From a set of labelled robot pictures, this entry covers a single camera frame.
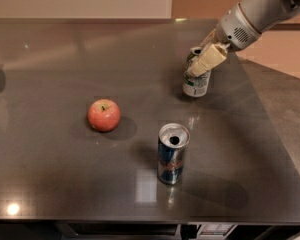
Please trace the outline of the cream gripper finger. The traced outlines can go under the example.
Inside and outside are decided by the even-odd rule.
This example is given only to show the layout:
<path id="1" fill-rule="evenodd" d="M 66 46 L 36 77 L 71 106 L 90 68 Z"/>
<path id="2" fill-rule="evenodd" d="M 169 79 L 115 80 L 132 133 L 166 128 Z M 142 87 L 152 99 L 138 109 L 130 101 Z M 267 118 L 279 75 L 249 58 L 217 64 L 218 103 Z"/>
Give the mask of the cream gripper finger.
<path id="1" fill-rule="evenodd" d="M 209 42 L 204 47 L 190 49 L 186 72 L 193 77 L 199 77 L 223 63 L 228 55 L 229 44 Z"/>
<path id="2" fill-rule="evenodd" d="M 215 37 L 216 30 L 213 29 L 200 43 L 200 47 L 205 47 L 209 43 L 216 43 L 216 37 Z"/>

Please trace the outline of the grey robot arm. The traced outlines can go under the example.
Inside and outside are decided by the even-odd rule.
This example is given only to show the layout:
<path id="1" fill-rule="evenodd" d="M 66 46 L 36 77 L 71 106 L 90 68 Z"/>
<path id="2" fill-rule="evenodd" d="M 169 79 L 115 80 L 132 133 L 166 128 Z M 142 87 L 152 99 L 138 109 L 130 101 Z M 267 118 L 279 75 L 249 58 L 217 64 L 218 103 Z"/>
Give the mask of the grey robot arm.
<path id="1" fill-rule="evenodd" d="M 229 52 L 242 51 L 273 26 L 300 15 L 300 0 L 241 0 L 201 42 L 201 52 L 187 68 L 194 77 L 222 64 Z"/>

